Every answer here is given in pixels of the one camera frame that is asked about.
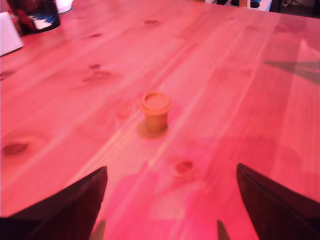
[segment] background object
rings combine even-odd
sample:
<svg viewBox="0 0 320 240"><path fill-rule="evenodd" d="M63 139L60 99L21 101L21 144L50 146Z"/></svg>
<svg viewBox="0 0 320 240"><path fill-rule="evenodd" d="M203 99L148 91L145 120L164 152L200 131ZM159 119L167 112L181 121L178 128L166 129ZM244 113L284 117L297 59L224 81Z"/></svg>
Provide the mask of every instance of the background object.
<svg viewBox="0 0 320 240"><path fill-rule="evenodd" d="M60 26L55 0L8 0L8 4L26 34L41 33Z"/></svg>
<svg viewBox="0 0 320 240"><path fill-rule="evenodd" d="M0 13L0 22L0 51L2 56L21 48L23 43L8 12Z"/></svg>
<svg viewBox="0 0 320 240"><path fill-rule="evenodd" d="M56 6L58 8L59 14L63 14L69 11L72 7L74 0L56 0Z"/></svg>

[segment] wooden table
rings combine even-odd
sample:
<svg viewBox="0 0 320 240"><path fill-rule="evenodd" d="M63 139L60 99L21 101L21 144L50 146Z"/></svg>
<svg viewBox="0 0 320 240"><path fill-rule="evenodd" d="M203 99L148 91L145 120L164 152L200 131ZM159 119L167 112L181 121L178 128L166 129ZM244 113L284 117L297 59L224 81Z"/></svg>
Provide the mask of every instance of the wooden table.
<svg viewBox="0 0 320 240"><path fill-rule="evenodd" d="M88 0L61 21L1 58L2 216L100 166L109 240L214 240L217 220L257 239L238 163L320 202L319 19ZM174 105L151 138L137 103L155 89Z"/></svg>

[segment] cup lid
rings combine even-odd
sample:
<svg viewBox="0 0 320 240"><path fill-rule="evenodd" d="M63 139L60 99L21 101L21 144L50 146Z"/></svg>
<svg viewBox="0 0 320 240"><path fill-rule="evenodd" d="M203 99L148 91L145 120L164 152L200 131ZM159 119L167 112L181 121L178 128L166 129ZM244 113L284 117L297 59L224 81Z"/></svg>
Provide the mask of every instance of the cup lid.
<svg viewBox="0 0 320 240"><path fill-rule="evenodd" d="M172 100L162 92L153 91L142 97L140 105L145 114L160 115L169 112Z"/></svg>

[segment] plastic container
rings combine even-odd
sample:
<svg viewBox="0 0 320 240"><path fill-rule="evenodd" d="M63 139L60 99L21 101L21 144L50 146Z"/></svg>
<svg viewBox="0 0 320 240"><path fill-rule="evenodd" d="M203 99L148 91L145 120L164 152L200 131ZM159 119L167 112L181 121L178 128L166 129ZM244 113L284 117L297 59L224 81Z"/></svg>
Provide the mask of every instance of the plastic container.
<svg viewBox="0 0 320 240"><path fill-rule="evenodd" d="M161 132L168 127L168 113L172 107L169 96L159 91L150 92L142 97L140 107L149 131Z"/></svg>

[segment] orange cup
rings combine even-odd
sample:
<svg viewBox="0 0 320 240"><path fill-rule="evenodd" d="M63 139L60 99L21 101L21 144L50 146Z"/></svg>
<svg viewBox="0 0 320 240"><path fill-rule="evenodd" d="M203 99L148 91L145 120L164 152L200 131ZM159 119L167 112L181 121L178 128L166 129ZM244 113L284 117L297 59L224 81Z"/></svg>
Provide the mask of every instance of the orange cup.
<svg viewBox="0 0 320 240"><path fill-rule="evenodd" d="M161 132L168 127L168 113L172 107L169 96L159 91L149 92L142 97L140 107L151 132Z"/></svg>

